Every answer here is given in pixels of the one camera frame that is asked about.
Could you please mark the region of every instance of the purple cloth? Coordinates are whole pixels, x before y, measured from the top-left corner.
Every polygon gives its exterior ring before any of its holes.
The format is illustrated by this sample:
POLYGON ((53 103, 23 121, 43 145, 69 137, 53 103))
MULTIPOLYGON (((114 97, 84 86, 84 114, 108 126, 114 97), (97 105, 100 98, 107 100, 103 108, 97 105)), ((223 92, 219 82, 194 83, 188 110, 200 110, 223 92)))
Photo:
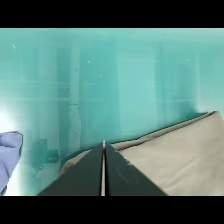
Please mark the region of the purple cloth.
POLYGON ((0 193, 7 185, 19 161, 23 136, 19 132, 0 134, 0 193))

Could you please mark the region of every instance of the teal table surface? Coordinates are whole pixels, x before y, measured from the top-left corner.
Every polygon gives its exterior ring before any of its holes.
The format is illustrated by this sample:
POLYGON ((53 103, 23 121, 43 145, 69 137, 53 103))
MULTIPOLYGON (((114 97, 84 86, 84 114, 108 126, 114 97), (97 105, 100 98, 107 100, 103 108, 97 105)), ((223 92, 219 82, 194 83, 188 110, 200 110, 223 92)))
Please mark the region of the teal table surface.
POLYGON ((103 140, 223 112, 223 85, 224 29, 0 29, 0 132, 24 137, 6 195, 103 140))

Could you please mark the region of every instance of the lavender fabric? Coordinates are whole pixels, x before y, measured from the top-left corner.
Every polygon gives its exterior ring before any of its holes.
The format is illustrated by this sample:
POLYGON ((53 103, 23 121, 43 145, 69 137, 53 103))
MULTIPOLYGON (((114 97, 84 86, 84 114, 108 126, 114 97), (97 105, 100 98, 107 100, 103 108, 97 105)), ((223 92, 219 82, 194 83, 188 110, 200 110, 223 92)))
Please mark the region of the lavender fabric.
POLYGON ((23 136, 19 132, 0 133, 0 193, 19 161, 23 136))

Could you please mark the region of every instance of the beige cloth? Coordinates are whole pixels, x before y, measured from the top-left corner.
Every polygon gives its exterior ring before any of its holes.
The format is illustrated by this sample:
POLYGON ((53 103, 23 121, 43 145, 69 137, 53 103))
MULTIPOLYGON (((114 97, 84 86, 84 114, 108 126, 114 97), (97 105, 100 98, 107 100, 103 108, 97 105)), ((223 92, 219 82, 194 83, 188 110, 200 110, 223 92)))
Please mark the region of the beige cloth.
POLYGON ((113 146, 168 195, 224 195, 223 137, 223 120, 215 112, 113 146))

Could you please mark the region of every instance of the black bar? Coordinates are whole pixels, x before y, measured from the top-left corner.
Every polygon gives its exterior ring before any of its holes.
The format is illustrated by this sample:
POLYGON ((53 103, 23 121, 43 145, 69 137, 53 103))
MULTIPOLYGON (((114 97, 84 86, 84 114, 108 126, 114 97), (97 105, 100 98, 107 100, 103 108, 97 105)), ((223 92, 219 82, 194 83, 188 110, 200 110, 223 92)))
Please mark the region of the black bar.
POLYGON ((39 196, 100 196, 103 145, 94 147, 39 196))
POLYGON ((105 195, 166 196, 109 143, 105 150, 105 195))

